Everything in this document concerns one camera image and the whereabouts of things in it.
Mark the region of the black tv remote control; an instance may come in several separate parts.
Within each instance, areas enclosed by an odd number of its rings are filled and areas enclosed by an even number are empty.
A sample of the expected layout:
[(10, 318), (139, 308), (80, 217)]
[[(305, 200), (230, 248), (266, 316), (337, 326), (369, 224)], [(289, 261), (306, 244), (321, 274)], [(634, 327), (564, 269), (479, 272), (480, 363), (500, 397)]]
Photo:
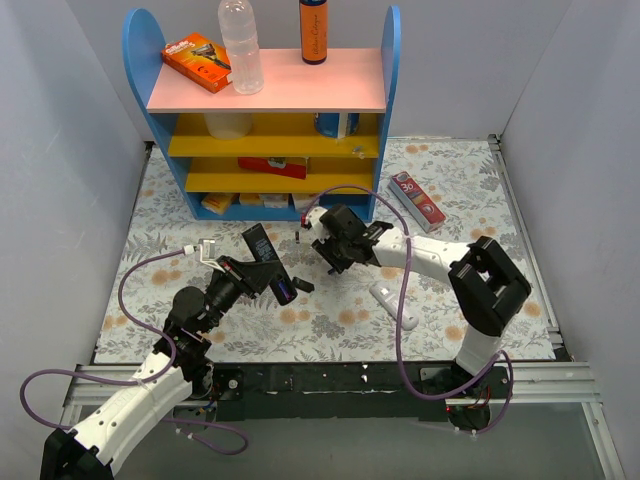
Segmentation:
[(242, 237), (256, 261), (268, 263), (272, 268), (269, 287), (281, 306), (288, 305), (297, 298), (293, 281), (284, 268), (266, 230), (256, 223), (242, 233)]

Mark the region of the black remote battery cover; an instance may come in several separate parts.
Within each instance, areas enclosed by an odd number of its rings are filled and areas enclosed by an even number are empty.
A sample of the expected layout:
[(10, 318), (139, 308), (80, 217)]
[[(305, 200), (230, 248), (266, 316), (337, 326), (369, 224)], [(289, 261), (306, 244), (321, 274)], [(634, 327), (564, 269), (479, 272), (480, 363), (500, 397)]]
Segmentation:
[(299, 277), (294, 277), (292, 279), (292, 283), (297, 290), (303, 291), (305, 293), (311, 293), (315, 290), (315, 286), (313, 283), (302, 280)]

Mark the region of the white and red remote control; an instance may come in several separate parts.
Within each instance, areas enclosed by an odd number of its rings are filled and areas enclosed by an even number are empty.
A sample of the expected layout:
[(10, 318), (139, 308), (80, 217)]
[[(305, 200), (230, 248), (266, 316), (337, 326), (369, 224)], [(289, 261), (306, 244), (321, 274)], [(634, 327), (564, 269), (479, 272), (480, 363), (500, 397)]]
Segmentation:
[(378, 282), (369, 288), (369, 292), (395, 321), (400, 321), (404, 331), (412, 331), (417, 327), (419, 318), (407, 305), (403, 306), (402, 315), (398, 315), (400, 302), (399, 293), (396, 290), (393, 290), (389, 285)]

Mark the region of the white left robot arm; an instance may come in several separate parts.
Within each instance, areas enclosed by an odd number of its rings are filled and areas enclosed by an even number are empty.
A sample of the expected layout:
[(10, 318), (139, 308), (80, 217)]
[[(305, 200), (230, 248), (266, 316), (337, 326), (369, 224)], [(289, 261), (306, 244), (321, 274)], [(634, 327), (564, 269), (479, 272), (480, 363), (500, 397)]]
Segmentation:
[(46, 439), (41, 478), (114, 478), (177, 404), (211, 392), (205, 334), (218, 327), (240, 297), (257, 297), (281, 271), (278, 260), (242, 262), (221, 256), (206, 289), (179, 290), (159, 340), (132, 377), (116, 382), (116, 392), (92, 415), (74, 426), (56, 428)]

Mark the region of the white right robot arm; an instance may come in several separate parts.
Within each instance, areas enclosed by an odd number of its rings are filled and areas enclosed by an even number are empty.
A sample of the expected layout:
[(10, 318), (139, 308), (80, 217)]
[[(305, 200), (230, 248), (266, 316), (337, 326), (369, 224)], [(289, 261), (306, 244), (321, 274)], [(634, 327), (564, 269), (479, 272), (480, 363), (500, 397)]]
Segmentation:
[(467, 244), (410, 236), (388, 222), (367, 225), (342, 204), (311, 209), (302, 225), (314, 232), (312, 248), (337, 273), (355, 263), (406, 268), (451, 287), (468, 323), (455, 357), (453, 387), (469, 398), (486, 389), (489, 375), (484, 367), (532, 291), (496, 240), (481, 236)]

